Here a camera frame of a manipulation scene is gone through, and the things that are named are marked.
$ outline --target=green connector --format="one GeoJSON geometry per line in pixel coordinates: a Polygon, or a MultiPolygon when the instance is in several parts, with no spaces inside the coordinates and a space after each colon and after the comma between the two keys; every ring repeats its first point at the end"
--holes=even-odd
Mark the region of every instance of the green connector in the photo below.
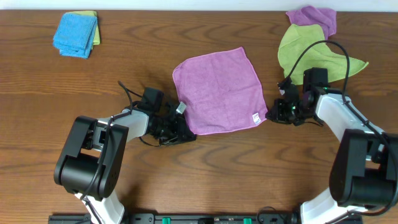
{"type": "Polygon", "coordinates": [[[251,224],[251,218],[244,218],[243,224],[251,224]]]}
{"type": "Polygon", "coordinates": [[[170,224],[172,222],[171,218],[163,218],[162,224],[170,224]]]}

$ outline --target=wood grain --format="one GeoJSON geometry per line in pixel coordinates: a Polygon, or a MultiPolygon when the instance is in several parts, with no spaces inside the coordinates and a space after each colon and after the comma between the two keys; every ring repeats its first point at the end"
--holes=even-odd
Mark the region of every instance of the wood grain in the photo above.
{"type": "MultiPolygon", "coordinates": [[[[53,213],[85,212],[54,183],[53,170],[77,116],[100,118],[127,105],[117,80],[177,99],[171,74],[179,63],[243,46],[268,107],[279,96],[277,50],[290,25],[284,12],[99,11],[101,45],[88,60],[61,57],[52,47],[63,13],[0,11],[0,223],[45,223],[53,213]]],[[[331,40],[370,62],[349,80],[355,106],[398,133],[398,14],[339,12],[337,23],[331,40]]],[[[328,186],[338,145],[327,127],[270,121],[172,147],[135,139],[126,146],[116,190],[131,211],[291,210],[328,186]]],[[[397,219],[394,208],[366,223],[397,219]]]]}

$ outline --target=blue towel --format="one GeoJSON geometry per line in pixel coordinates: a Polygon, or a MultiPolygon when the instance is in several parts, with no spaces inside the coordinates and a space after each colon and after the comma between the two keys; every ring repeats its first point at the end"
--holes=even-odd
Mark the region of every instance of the blue towel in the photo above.
{"type": "Polygon", "coordinates": [[[97,17],[66,13],[54,35],[53,46],[60,55],[88,58],[93,46],[97,17]]]}

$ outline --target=pink towel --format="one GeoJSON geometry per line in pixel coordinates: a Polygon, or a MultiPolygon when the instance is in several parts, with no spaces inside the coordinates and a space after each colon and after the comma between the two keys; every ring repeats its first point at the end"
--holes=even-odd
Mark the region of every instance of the pink towel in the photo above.
{"type": "Polygon", "coordinates": [[[286,12],[291,24],[309,26],[318,24],[322,27],[325,40],[336,33],[336,11],[328,8],[317,9],[313,6],[305,6],[299,10],[286,12]]]}
{"type": "Polygon", "coordinates": [[[195,134],[253,128],[266,120],[261,83],[242,47],[189,58],[173,79],[195,134]]]}

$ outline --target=towel label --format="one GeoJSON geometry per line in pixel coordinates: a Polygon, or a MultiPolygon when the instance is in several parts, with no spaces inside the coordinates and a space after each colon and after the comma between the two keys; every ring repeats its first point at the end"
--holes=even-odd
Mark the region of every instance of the towel label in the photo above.
{"type": "Polygon", "coordinates": [[[176,109],[176,112],[179,114],[182,114],[182,113],[184,113],[186,108],[187,108],[187,106],[185,105],[185,103],[180,102],[178,108],[176,109]]]}
{"type": "Polygon", "coordinates": [[[259,113],[253,114],[253,121],[256,125],[258,125],[261,122],[261,119],[259,117],[259,113]]]}

